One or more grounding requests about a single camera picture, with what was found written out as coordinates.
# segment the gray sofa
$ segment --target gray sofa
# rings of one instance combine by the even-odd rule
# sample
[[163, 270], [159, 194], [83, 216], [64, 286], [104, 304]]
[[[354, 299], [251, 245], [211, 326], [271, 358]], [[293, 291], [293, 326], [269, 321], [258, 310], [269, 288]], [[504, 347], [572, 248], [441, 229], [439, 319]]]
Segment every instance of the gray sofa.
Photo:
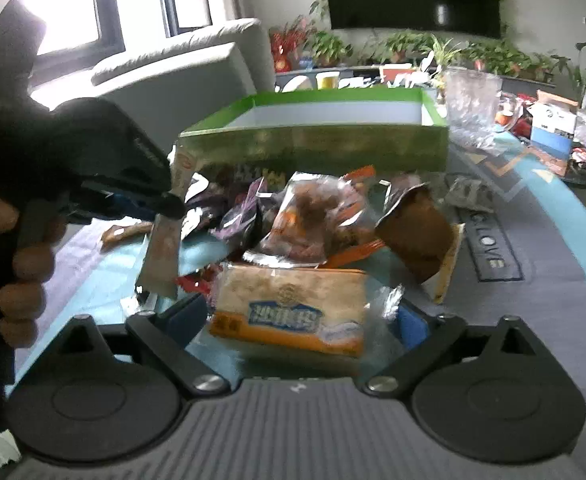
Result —
[[259, 20], [204, 27], [146, 52], [100, 61], [95, 95], [117, 104], [165, 152], [184, 129], [256, 92], [272, 92], [275, 71]]

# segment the blue label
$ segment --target blue label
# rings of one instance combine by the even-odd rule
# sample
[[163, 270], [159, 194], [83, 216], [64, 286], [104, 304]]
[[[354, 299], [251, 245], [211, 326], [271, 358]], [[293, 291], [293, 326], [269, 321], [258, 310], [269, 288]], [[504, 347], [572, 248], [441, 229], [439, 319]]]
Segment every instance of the blue label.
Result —
[[276, 301], [249, 303], [249, 325], [272, 326], [290, 332], [315, 333], [322, 311], [308, 305], [281, 306]]

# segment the open box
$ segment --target open box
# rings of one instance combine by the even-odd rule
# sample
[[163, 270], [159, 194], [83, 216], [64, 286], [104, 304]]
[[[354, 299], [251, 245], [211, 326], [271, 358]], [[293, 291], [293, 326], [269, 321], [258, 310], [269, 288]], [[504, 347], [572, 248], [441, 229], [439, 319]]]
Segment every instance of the open box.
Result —
[[422, 89], [257, 94], [183, 132], [178, 153], [196, 170], [254, 164], [292, 173], [444, 171], [448, 127]]

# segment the yellow cup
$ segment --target yellow cup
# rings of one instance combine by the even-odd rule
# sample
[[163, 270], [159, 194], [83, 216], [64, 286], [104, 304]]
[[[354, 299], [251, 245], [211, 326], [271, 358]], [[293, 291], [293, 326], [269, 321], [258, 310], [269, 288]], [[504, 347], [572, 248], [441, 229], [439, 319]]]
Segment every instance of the yellow cup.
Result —
[[340, 81], [339, 72], [320, 72], [315, 76], [318, 90], [337, 88]]

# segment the cracker package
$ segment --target cracker package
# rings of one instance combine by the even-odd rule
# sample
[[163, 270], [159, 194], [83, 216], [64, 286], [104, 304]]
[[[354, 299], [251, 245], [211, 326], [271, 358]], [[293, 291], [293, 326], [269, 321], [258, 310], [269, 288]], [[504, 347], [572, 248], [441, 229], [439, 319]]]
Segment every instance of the cracker package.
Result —
[[216, 336], [359, 357], [366, 274], [230, 264], [218, 277]]

